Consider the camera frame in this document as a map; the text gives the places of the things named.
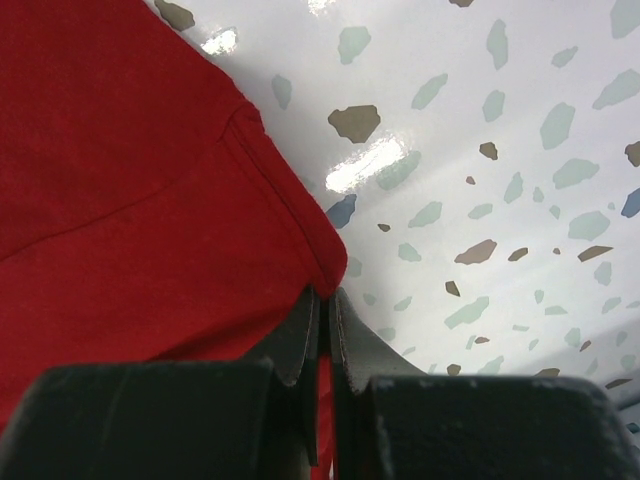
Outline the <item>red t shirt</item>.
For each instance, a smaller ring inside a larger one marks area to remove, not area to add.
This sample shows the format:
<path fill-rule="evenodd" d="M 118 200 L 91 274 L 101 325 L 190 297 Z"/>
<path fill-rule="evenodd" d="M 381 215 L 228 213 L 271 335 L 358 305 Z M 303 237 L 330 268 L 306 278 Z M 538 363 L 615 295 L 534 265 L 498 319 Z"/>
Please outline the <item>red t shirt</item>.
<path fill-rule="evenodd" d="M 258 109 L 147 5 L 2 3 L 1 438 L 52 368 L 237 360 L 346 266 Z"/>

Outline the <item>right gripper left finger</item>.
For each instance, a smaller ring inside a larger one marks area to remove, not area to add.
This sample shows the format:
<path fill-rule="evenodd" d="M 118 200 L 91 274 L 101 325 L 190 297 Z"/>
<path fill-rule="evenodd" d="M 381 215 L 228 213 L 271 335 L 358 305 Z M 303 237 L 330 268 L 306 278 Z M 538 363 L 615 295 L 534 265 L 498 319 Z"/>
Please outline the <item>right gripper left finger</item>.
<path fill-rule="evenodd" d="M 1 438 L 5 479 L 307 479 L 318 462 L 320 299 L 234 361 L 52 368 Z"/>

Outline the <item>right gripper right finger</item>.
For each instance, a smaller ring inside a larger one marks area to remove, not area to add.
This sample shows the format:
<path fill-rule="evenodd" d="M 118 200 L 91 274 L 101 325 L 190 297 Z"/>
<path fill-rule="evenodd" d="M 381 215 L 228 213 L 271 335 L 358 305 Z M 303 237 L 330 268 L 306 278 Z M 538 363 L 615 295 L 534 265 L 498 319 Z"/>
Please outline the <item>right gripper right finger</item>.
<path fill-rule="evenodd" d="M 338 479 L 635 479 L 639 456 L 594 384 L 427 374 L 330 300 Z"/>

